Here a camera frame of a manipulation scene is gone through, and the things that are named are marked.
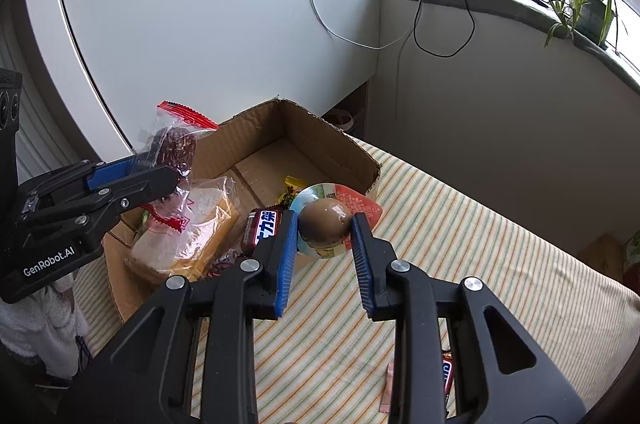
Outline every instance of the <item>white cabinet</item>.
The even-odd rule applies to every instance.
[[[49,57],[43,49],[51,42],[51,20],[38,19],[47,14],[39,0],[27,1],[63,100],[90,96],[81,98],[72,91],[76,86],[94,88],[93,109],[74,113],[73,104],[68,107],[81,128],[104,127],[104,137],[88,136],[100,155],[113,153],[102,150],[102,141],[114,137],[116,127],[135,145],[162,100],[182,102],[216,121],[276,95],[322,114],[375,71],[376,52],[328,35],[308,0],[60,0],[70,48],[86,70],[86,78],[74,80],[56,73],[55,61],[49,64],[60,57],[60,49]],[[331,28],[377,44],[379,0],[316,3]]]

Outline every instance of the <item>plant pot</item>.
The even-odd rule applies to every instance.
[[[575,23],[575,29],[590,41],[598,44],[598,41],[600,41],[600,33],[602,32],[602,27],[604,25],[604,15],[606,10],[606,4],[600,0],[585,0],[585,3],[580,9],[580,17],[578,18],[577,23]],[[609,24],[606,25],[604,39],[600,45],[601,48],[604,48],[605,40],[609,34],[613,17],[614,15],[612,14],[609,19]]]

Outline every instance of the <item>cardboard box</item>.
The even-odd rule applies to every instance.
[[[612,235],[603,234],[582,249],[576,258],[597,272],[623,282],[625,253]]]
[[[220,246],[222,252],[244,230],[249,211],[273,205],[284,192],[287,175],[309,185],[334,182],[376,198],[380,165],[353,139],[288,100],[270,100],[220,124],[198,141],[194,179],[226,175],[234,179],[240,218]],[[126,321],[154,287],[133,274],[124,259],[140,225],[141,209],[122,221],[103,240],[111,296]],[[296,258],[296,266],[308,257]]]

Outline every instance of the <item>metal screw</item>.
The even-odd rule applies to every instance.
[[[166,287],[171,290],[180,290],[185,284],[184,276],[171,276],[164,282]]]
[[[395,259],[391,262],[391,268],[396,272],[408,272],[411,269],[411,264],[403,259]]]
[[[256,259],[246,259],[240,264],[240,268],[245,272],[255,272],[260,268],[260,262]]]
[[[482,282],[478,278],[474,276],[469,276],[465,278],[465,287],[469,290],[473,290],[474,292],[478,292],[482,288]]]

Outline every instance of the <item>striped tablecloth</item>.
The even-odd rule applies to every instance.
[[[376,201],[384,214],[374,234],[432,277],[484,280],[591,407],[638,342],[640,298],[419,169],[360,145],[382,164]],[[76,295],[97,352],[120,325],[104,260],[82,269]],[[446,340],[444,325],[442,333]],[[294,278],[284,317],[255,322],[260,422],[386,422],[378,407],[393,344],[393,323],[366,318],[350,253],[307,266]],[[201,346],[194,415],[203,362]]]

